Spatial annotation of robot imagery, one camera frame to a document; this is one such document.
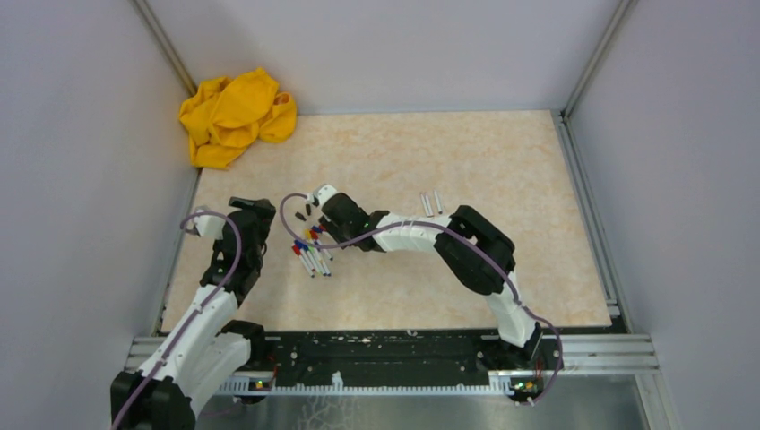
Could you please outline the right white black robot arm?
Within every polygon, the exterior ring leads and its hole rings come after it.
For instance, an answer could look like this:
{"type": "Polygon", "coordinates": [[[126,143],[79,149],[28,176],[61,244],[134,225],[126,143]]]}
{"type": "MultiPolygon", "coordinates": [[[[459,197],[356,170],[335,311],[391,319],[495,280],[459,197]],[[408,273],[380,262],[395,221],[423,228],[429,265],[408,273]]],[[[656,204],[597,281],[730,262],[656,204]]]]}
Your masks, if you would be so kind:
{"type": "Polygon", "coordinates": [[[505,359],[529,368],[540,356],[540,322],[525,309],[517,287],[513,241],[471,206],[432,218],[390,211],[366,212],[330,185],[308,200],[320,224],[339,245],[364,252],[422,252],[438,255],[464,287],[485,298],[497,321],[505,359]]]}

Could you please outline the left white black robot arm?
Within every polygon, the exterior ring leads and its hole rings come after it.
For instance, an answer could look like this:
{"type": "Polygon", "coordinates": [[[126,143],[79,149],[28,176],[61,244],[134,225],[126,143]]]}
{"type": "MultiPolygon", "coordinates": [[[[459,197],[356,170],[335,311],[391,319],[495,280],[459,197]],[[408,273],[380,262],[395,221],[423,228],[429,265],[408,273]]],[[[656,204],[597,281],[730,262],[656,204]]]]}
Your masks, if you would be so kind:
{"type": "Polygon", "coordinates": [[[209,266],[191,304],[158,348],[110,387],[114,429],[193,429],[204,406],[240,367],[269,357],[264,329],[234,319],[259,280],[276,210],[267,199],[232,197],[232,212],[196,208],[180,222],[213,241],[209,266]]]}

